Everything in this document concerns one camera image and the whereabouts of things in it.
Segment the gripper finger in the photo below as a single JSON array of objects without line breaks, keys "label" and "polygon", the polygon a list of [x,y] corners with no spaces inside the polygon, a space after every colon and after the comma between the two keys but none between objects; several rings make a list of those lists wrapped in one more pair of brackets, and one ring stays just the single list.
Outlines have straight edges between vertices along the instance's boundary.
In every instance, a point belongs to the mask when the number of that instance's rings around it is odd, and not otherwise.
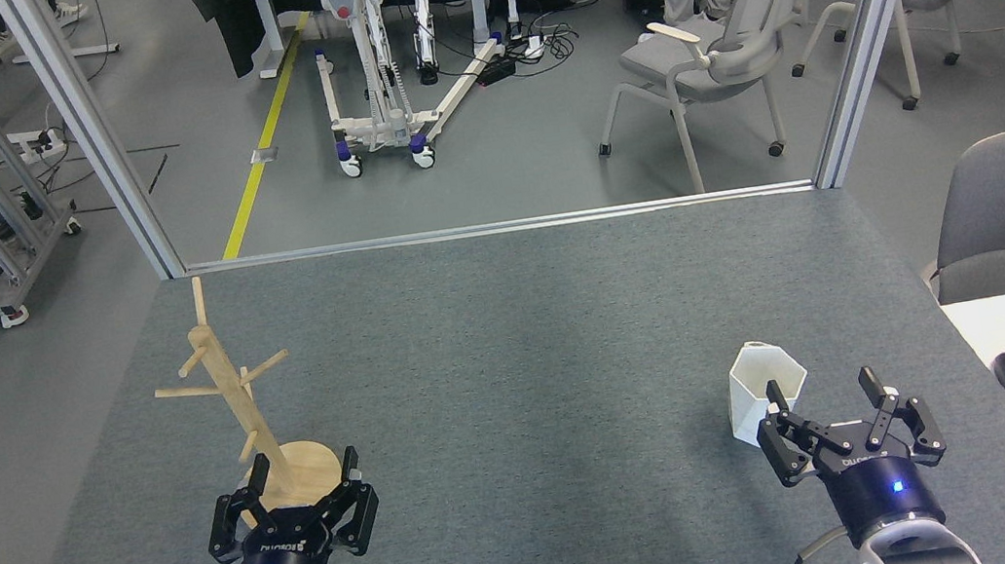
[{"label": "gripper finger", "polygon": [[758,443],[784,487],[817,474],[814,458],[819,449],[847,454],[845,441],[834,437],[830,426],[791,411],[776,379],[765,385],[768,409],[758,426]]},{"label": "gripper finger", "polygon": [[369,548],[380,505],[378,493],[361,480],[354,446],[347,446],[343,458],[341,483],[310,506],[309,515],[299,522],[309,556],[330,554],[334,546],[345,547],[352,555]]},{"label": "gripper finger", "polygon": [[945,456],[946,439],[923,399],[887,389],[869,366],[861,367],[858,373],[859,387],[876,409],[872,427],[865,440],[867,449],[890,447],[885,441],[889,439],[891,423],[901,420],[914,438],[908,446],[912,462],[929,467],[937,466]]},{"label": "gripper finger", "polygon": [[259,532],[272,535],[278,525],[268,508],[262,505],[261,496],[266,493],[266,481],[271,471],[270,459],[257,452],[252,462],[247,482],[235,493],[223,494],[215,501],[215,511],[210,526],[208,544],[209,555],[220,564],[229,564],[242,556],[242,546],[237,541],[237,525],[243,512],[251,513]]}]

